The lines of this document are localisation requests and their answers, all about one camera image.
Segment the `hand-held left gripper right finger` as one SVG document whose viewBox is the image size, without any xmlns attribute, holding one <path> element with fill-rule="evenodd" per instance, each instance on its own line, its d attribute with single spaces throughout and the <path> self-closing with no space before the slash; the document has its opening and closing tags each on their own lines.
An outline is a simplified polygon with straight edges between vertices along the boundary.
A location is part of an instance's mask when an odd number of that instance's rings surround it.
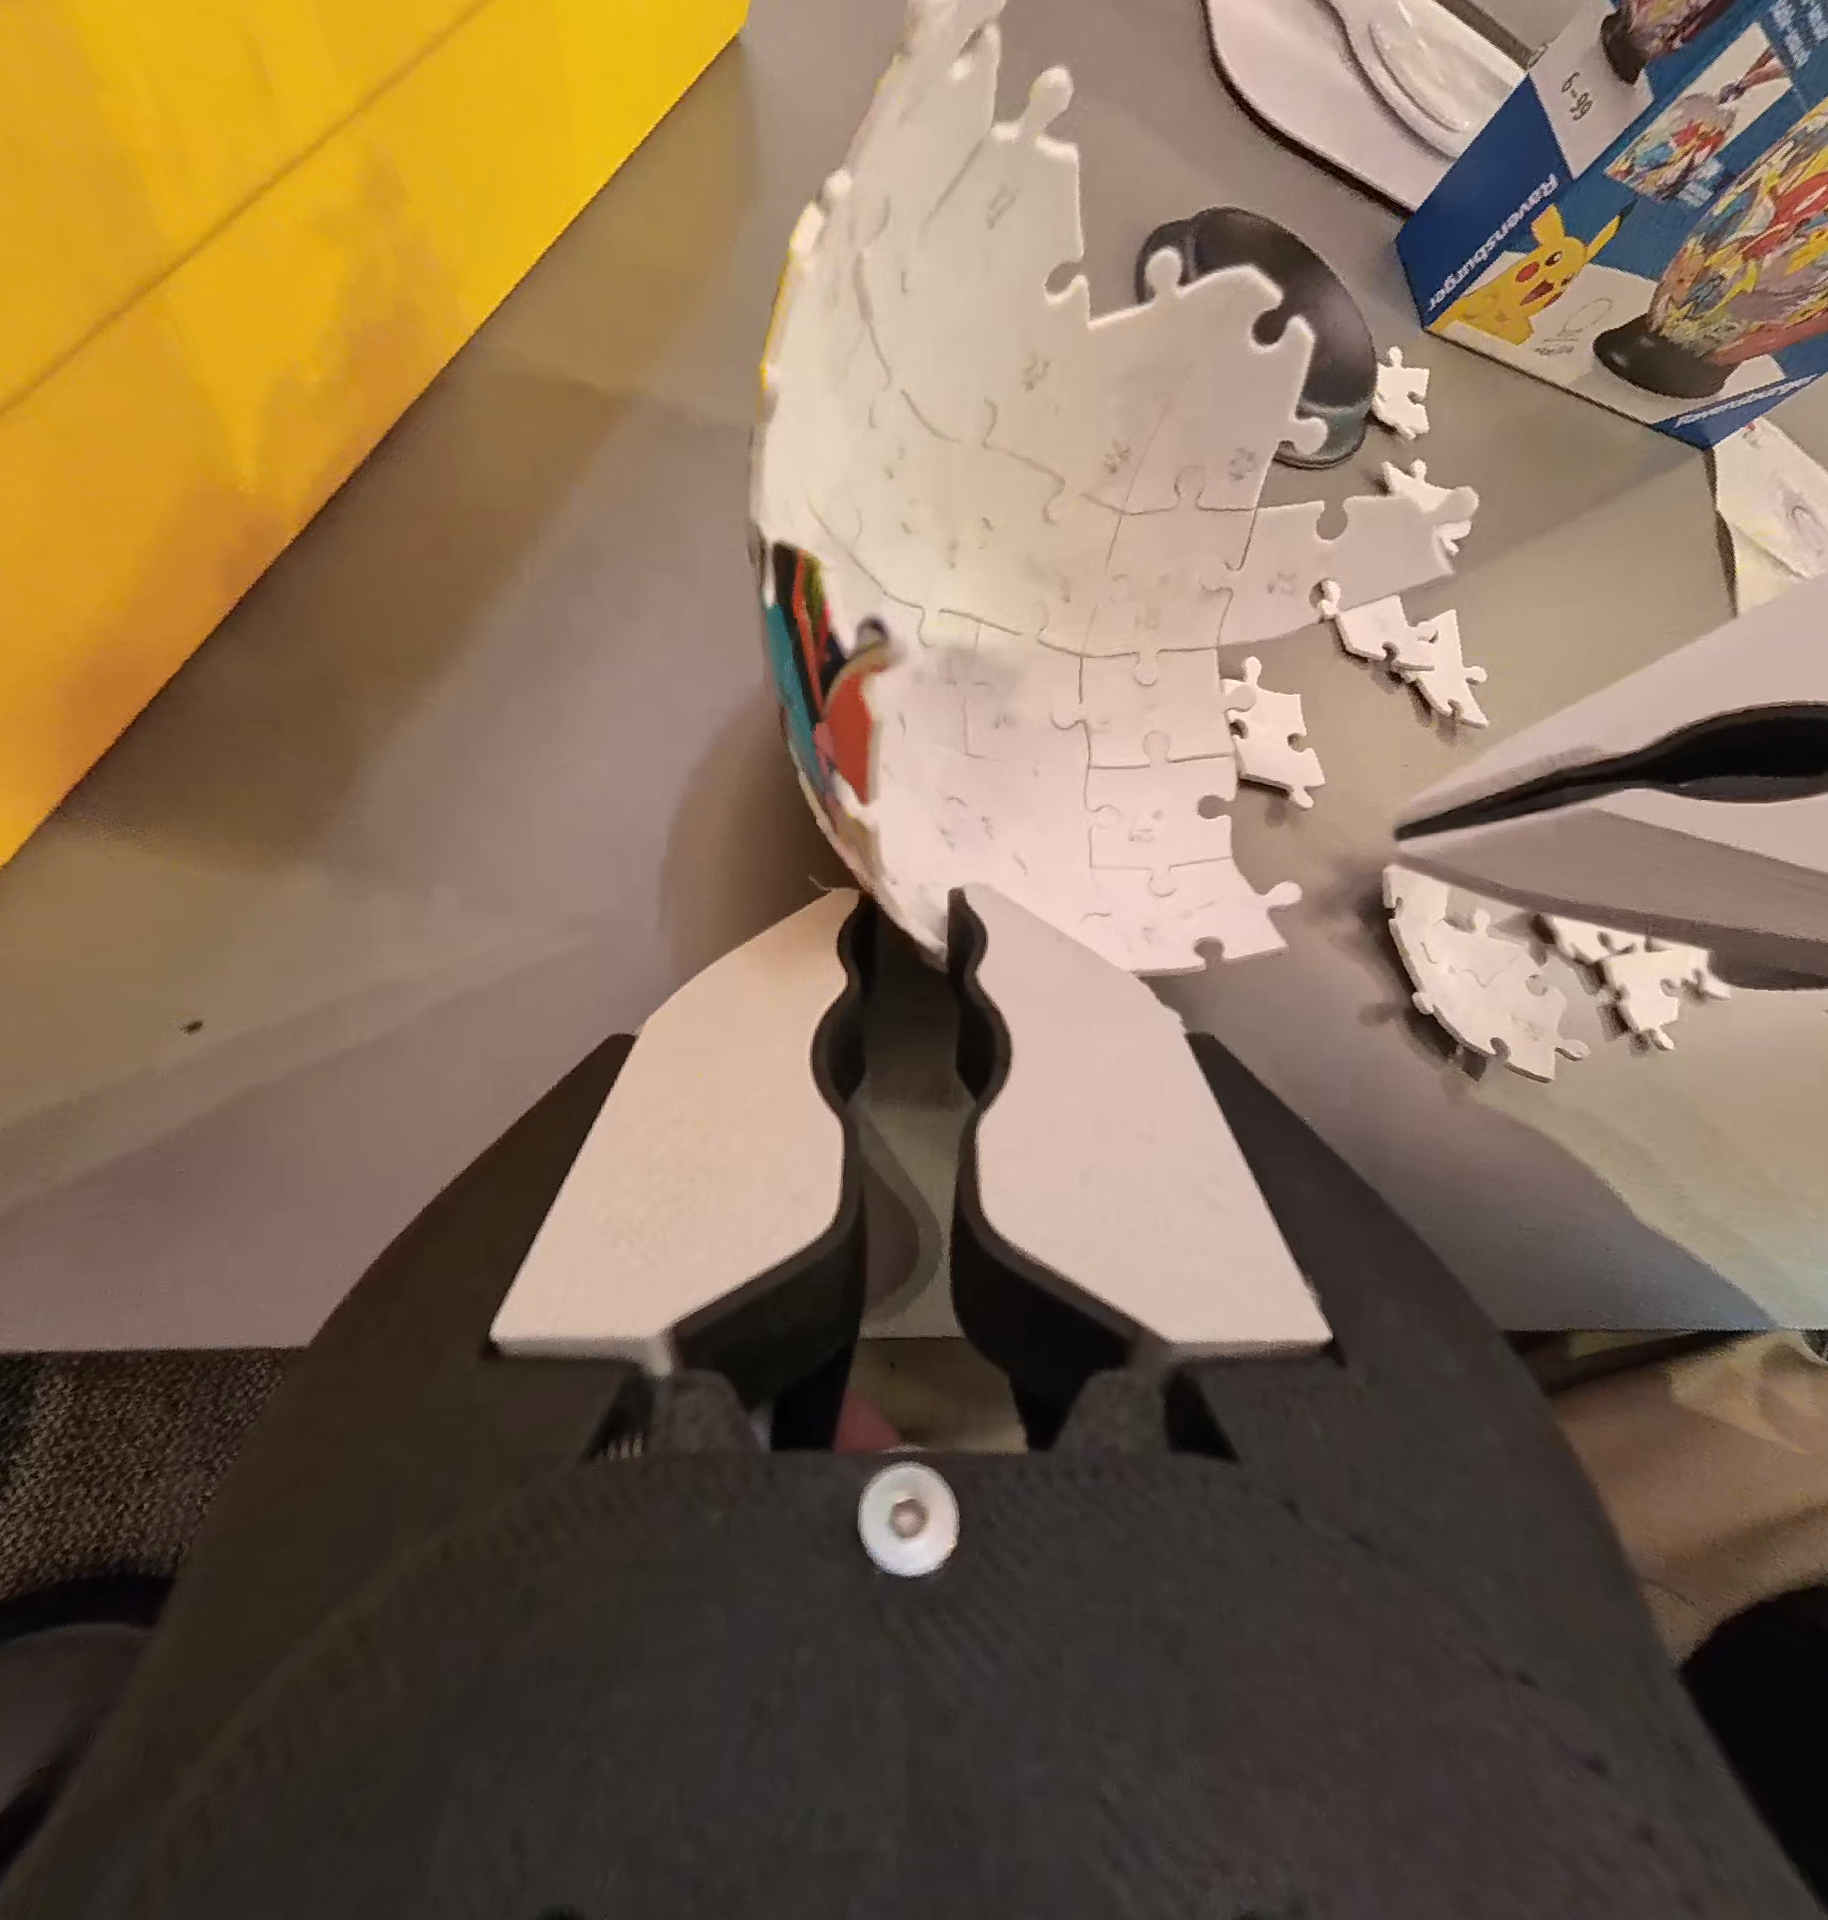
<svg viewBox="0 0 1828 1920">
<path fill-rule="evenodd" d="M 971 1110 L 950 1299 L 1051 1449 L 1101 1377 L 1304 1359 L 1326 1313 L 1184 1021 L 1137 973 L 992 887 L 950 898 Z"/>
</svg>

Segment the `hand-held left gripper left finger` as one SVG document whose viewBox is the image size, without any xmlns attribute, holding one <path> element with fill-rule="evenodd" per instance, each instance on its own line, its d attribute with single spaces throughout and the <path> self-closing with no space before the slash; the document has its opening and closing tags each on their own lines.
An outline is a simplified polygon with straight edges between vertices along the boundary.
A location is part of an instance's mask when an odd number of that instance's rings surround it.
<svg viewBox="0 0 1828 1920">
<path fill-rule="evenodd" d="M 496 1313 L 499 1356 L 714 1373 L 774 1449 L 831 1449 L 867 1299 L 874 950 L 872 900 L 821 898 L 641 1025 Z"/>
</svg>

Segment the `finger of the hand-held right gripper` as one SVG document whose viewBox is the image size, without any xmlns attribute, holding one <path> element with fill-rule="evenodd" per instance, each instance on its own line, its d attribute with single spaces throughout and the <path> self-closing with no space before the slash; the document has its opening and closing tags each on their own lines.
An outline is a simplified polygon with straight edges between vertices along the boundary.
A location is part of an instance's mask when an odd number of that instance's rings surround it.
<svg viewBox="0 0 1828 1920">
<path fill-rule="evenodd" d="M 1745 984 L 1828 982 L 1828 804 L 1565 804 L 1396 844 L 1476 897 L 1705 948 Z"/>
<path fill-rule="evenodd" d="M 1414 797 L 1424 841 L 1627 788 L 1796 800 L 1828 787 L 1828 573 L 1587 695 Z"/>
</svg>

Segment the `white puzzle ball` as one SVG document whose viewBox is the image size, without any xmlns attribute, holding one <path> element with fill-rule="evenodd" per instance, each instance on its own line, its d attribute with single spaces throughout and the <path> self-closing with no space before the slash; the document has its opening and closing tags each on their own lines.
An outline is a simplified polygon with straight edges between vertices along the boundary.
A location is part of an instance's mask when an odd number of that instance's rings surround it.
<svg viewBox="0 0 1828 1920">
<path fill-rule="evenodd" d="M 1237 867 L 1221 650 L 1440 582 L 1480 512 L 1426 465 L 1265 507 L 1305 324 L 1258 271 L 1095 317 L 1072 80 L 996 120 L 1002 5 L 912 5 L 788 242 L 751 508 L 785 740 L 827 841 L 928 954 L 989 886 L 1127 973 L 1286 948 Z"/>
</svg>

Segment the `curved white puzzle fragment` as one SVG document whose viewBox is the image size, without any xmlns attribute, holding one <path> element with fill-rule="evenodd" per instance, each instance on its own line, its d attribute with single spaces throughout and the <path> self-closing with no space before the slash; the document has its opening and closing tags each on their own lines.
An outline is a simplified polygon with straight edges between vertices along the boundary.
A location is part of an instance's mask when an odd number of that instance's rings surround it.
<svg viewBox="0 0 1828 1920">
<path fill-rule="evenodd" d="M 1483 911 L 1455 922 L 1448 883 L 1389 864 L 1382 904 L 1412 1008 L 1459 1048 L 1538 1083 L 1591 1057 L 1565 1034 L 1568 1003 L 1530 948 L 1497 935 Z"/>
</svg>

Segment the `blue puzzle box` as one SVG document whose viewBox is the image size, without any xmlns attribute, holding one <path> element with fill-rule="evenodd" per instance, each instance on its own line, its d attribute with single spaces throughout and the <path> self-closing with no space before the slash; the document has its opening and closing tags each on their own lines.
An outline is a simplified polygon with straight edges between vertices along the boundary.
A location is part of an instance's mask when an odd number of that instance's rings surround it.
<svg viewBox="0 0 1828 1920">
<path fill-rule="evenodd" d="M 1577 5 L 1396 254 L 1429 335 L 1742 434 L 1828 373 L 1828 3 Z"/>
</svg>

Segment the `white paper leaflet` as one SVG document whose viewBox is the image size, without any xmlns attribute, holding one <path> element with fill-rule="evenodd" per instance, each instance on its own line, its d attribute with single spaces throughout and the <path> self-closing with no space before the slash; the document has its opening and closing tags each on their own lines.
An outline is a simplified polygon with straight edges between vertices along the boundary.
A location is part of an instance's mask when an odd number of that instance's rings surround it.
<svg viewBox="0 0 1828 1920">
<path fill-rule="evenodd" d="M 1712 451 L 1733 613 L 1828 574 L 1828 469 L 1769 420 Z"/>
</svg>

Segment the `black round stand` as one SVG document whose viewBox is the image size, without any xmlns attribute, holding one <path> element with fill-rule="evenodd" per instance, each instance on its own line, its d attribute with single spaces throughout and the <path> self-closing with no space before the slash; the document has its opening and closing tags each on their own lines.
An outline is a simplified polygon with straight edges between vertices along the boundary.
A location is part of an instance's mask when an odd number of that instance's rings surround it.
<svg viewBox="0 0 1828 1920">
<path fill-rule="evenodd" d="M 1365 439 L 1379 350 L 1358 302 L 1334 269 L 1294 230 L 1235 207 L 1202 208 L 1156 227 L 1137 259 L 1139 301 L 1151 301 L 1148 261 L 1156 254 L 1176 255 L 1184 285 L 1224 271 L 1258 271 L 1278 288 L 1282 298 L 1257 321 L 1253 338 L 1272 347 L 1289 324 L 1308 326 L 1312 351 L 1297 413 L 1320 422 L 1322 441 L 1310 451 L 1282 441 L 1273 462 L 1324 469 L 1351 458 Z"/>
</svg>

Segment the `beige trousers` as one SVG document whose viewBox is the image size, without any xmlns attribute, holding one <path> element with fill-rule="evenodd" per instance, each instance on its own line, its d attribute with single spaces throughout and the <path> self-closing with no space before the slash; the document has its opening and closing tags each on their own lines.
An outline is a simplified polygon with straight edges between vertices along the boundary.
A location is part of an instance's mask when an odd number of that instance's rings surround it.
<svg viewBox="0 0 1828 1920">
<path fill-rule="evenodd" d="M 1828 1589 L 1828 1361 L 1792 1331 L 1556 1393 L 1676 1664 L 1752 1608 Z"/>
</svg>

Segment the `clear plastic holder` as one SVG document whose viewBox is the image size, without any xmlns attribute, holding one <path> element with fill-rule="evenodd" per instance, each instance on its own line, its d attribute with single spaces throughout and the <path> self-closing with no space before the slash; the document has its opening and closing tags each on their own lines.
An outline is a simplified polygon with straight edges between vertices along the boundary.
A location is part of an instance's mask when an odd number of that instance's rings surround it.
<svg viewBox="0 0 1828 1920">
<path fill-rule="evenodd" d="M 1364 77 L 1433 155 L 1462 157 L 1526 66 L 1437 3 L 1334 3 Z"/>
</svg>

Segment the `white flat mat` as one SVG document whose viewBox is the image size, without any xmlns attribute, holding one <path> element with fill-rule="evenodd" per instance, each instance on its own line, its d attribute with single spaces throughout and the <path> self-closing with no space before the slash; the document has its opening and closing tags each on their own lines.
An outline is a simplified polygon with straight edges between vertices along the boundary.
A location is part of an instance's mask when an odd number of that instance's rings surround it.
<svg viewBox="0 0 1828 1920">
<path fill-rule="evenodd" d="M 1530 54 L 1473 5 L 1442 5 L 1526 69 Z M 1334 3 L 1207 3 L 1212 54 L 1263 126 L 1400 211 L 1416 211 L 1455 158 L 1433 155 L 1364 77 Z"/>
</svg>

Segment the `black garment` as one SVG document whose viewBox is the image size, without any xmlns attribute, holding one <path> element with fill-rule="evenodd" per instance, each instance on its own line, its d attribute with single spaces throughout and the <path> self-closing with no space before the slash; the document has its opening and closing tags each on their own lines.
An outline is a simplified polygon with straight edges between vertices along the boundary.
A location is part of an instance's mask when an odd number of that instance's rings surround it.
<svg viewBox="0 0 1828 1920">
<path fill-rule="evenodd" d="M 1828 1911 L 1828 1587 L 1766 1598 L 1721 1623 L 1681 1679 Z"/>
</svg>

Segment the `yellow plastic bin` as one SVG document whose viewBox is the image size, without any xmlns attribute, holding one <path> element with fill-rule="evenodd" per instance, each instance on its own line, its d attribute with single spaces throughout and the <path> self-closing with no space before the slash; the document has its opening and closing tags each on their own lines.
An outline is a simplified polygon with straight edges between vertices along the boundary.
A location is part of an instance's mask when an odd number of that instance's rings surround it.
<svg viewBox="0 0 1828 1920">
<path fill-rule="evenodd" d="M 0 873 L 737 3 L 0 3 Z"/>
</svg>

